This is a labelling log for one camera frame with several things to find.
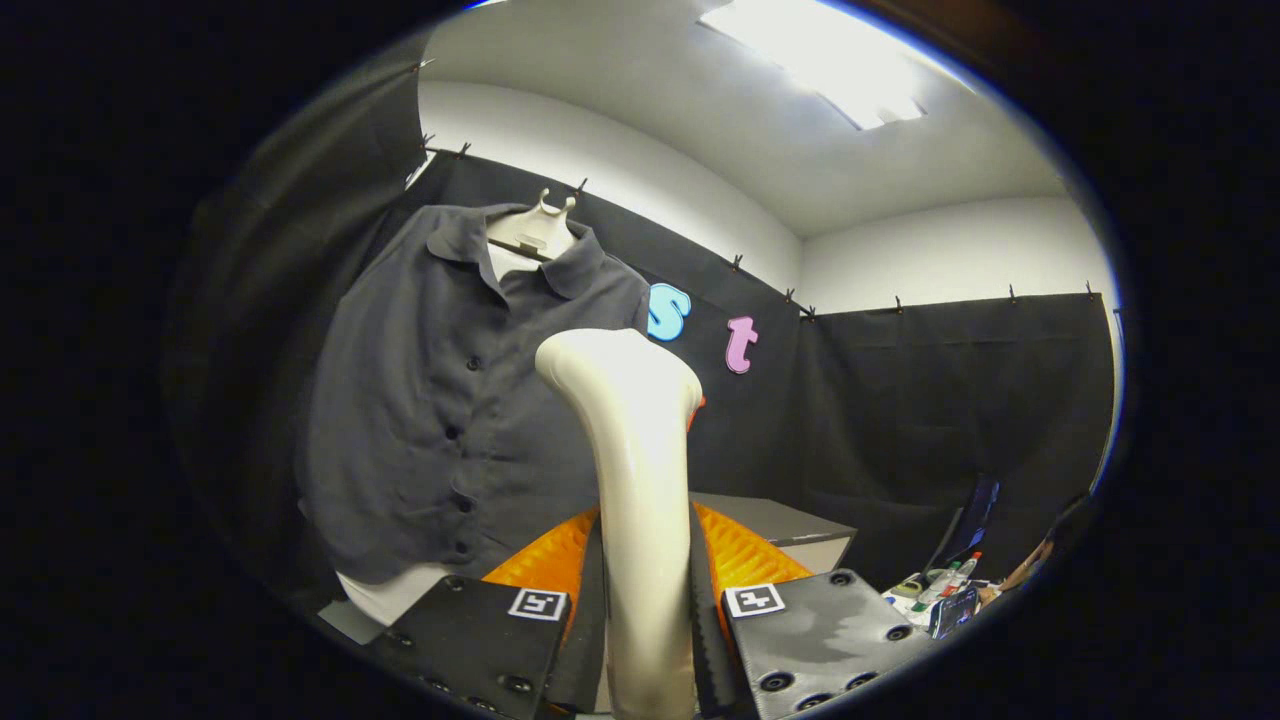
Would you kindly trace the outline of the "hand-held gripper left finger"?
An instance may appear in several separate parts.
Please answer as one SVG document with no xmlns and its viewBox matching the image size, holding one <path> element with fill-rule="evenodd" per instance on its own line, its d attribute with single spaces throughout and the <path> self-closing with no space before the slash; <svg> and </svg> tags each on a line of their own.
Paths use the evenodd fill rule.
<svg viewBox="0 0 1280 720">
<path fill-rule="evenodd" d="M 605 648 L 598 518 L 562 521 L 484 578 L 443 577 L 367 656 L 460 717 L 591 712 Z"/>
</svg>

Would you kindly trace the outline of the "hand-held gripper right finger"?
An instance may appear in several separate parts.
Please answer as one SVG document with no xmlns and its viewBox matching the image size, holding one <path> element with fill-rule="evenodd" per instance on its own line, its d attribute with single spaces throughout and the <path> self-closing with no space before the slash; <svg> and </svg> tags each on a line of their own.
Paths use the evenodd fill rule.
<svg viewBox="0 0 1280 720">
<path fill-rule="evenodd" d="M 809 573 L 704 503 L 690 507 L 690 582 L 704 719 L 832 719 L 934 652 L 856 573 Z"/>
</svg>

